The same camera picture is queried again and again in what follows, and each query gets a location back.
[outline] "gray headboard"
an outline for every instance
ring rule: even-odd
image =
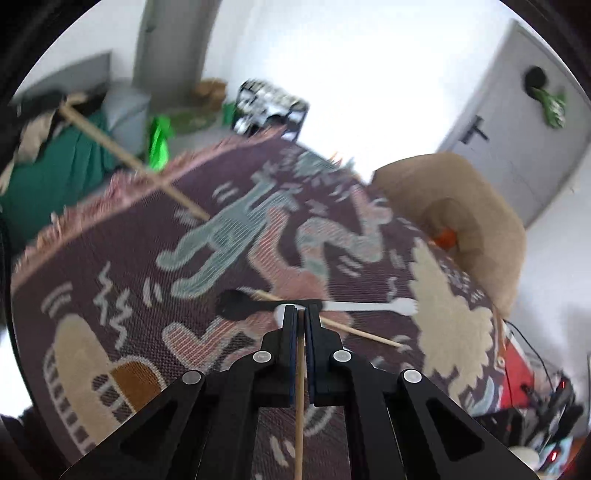
[[[50,90],[64,93],[87,92],[100,85],[109,83],[111,76],[111,52],[100,53],[55,72],[44,78],[25,92],[18,95],[18,100],[31,98]]]

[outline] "doorway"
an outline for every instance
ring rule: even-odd
[[[148,0],[138,39],[134,83],[152,95],[152,110],[190,104],[201,78],[221,0]]]
[[[539,67],[547,89],[566,96],[564,128],[544,120],[524,89]],[[468,159],[528,227],[551,203],[591,141],[591,103],[564,64],[517,22],[439,151]]]

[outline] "red object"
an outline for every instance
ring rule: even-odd
[[[446,228],[438,237],[433,239],[433,242],[439,248],[448,251],[457,245],[457,235],[451,228]]]
[[[530,368],[530,363],[523,355],[520,347],[516,347],[514,337],[507,342],[505,353],[505,369],[507,377],[503,382],[503,396],[501,398],[501,408],[526,407],[529,405],[529,399],[521,389],[522,384],[534,388],[534,373]]]

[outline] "black electrical cable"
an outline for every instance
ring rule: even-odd
[[[591,423],[591,353],[587,354],[587,376],[589,379],[589,410],[587,411],[587,425]]]
[[[535,350],[534,347],[531,346],[531,343],[529,343],[527,338],[525,338],[525,335],[523,333],[521,333],[521,330],[519,330],[512,322],[510,322],[509,320],[505,320],[505,323],[507,325],[511,325],[515,330],[517,330],[517,333],[519,333],[519,335],[521,335],[521,338],[523,338],[523,340],[525,340],[525,343],[527,343],[527,345],[535,353],[536,357],[538,357],[538,360],[540,360],[542,367],[544,367],[544,372],[546,372],[546,378],[548,379],[548,383],[550,384],[550,390],[554,390],[554,385],[552,384],[552,380],[550,379],[550,374],[548,373],[548,369],[546,368],[546,364],[542,360],[542,357],[540,357],[540,354]]]
[[[511,407],[515,407],[513,403],[513,392],[511,391],[511,382],[509,381],[509,374],[507,373],[507,365],[505,365],[505,376],[507,377],[507,388],[509,389],[509,398],[511,399]]]

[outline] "wooden skewer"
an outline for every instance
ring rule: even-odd
[[[304,471],[304,384],[306,356],[304,355],[304,329],[301,328],[301,312],[298,313],[298,336],[295,353],[295,473],[294,480],[302,480]]]
[[[129,168],[133,168],[139,174],[148,177],[160,190],[184,206],[196,218],[200,218],[205,222],[211,218],[211,216],[199,205],[197,205],[184,193],[163,181],[160,175],[158,175],[156,172],[146,168],[146,166],[139,159],[134,157],[126,149],[114,142],[102,130],[91,124],[83,115],[79,114],[70,105],[63,103],[59,108],[59,111],[66,120],[75,125],[80,131],[82,131],[82,133],[88,135],[92,140],[106,148]]]
[[[255,294],[265,300],[271,300],[271,301],[282,301],[283,300],[283,299],[273,295],[272,293],[268,293],[263,290],[255,290]],[[394,342],[393,340],[388,340],[387,338],[383,338],[378,335],[374,335],[373,333],[368,333],[368,332],[364,332],[362,330],[357,330],[356,328],[348,327],[346,325],[343,325],[342,323],[335,322],[334,320],[330,320],[328,318],[325,318],[322,315],[320,316],[320,321],[324,325],[326,325],[332,329],[335,329],[335,330],[342,330],[343,332],[352,333],[353,335],[367,338],[367,339],[373,340],[375,342],[384,343],[384,344],[390,345],[390,346],[395,346],[395,347],[402,346],[401,343]]]

